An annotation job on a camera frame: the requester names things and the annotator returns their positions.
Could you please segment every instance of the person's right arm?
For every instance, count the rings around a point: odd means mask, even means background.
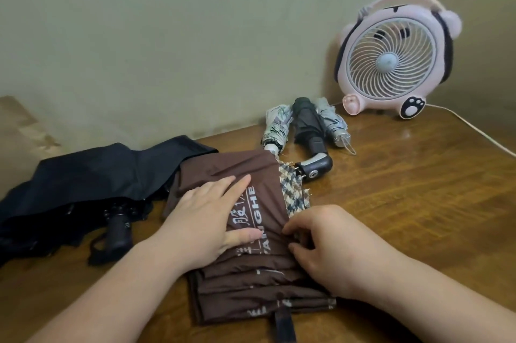
[[[516,314],[403,255],[339,206],[302,211],[283,233],[304,230],[315,249],[290,249],[333,294],[384,310],[424,342],[516,342]]]

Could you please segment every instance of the person's left arm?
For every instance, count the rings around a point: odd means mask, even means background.
[[[261,237],[259,229],[225,231],[229,211],[251,177],[228,190],[234,180],[226,177],[188,191],[158,232],[136,244],[29,342],[136,341],[180,275]]]

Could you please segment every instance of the pink fan foot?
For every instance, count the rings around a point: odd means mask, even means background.
[[[356,94],[347,94],[342,99],[342,105],[350,115],[357,115],[363,108],[362,100]]]

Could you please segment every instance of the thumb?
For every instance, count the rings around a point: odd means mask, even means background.
[[[229,248],[258,240],[262,235],[263,232],[256,228],[229,230],[225,233],[223,246],[220,248],[219,254],[222,254],[222,252]]]
[[[293,253],[293,256],[296,258],[301,267],[309,275],[312,275],[312,272],[315,271],[313,254],[315,251],[310,251],[297,242],[291,242],[288,245],[288,249]]]

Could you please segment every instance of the person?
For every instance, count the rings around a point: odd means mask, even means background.
[[[229,211],[250,176],[229,188],[234,180],[227,177],[187,192],[154,235],[136,244],[29,341],[136,341],[179,276],[261,237],[259,229],[225,231]],[[331,293],[384,310],[424,342],[516,341],[513,312],[403,255],[339,206],[304,210],[283,232],[307,230],[314,249],[297,243],[289,247]]]

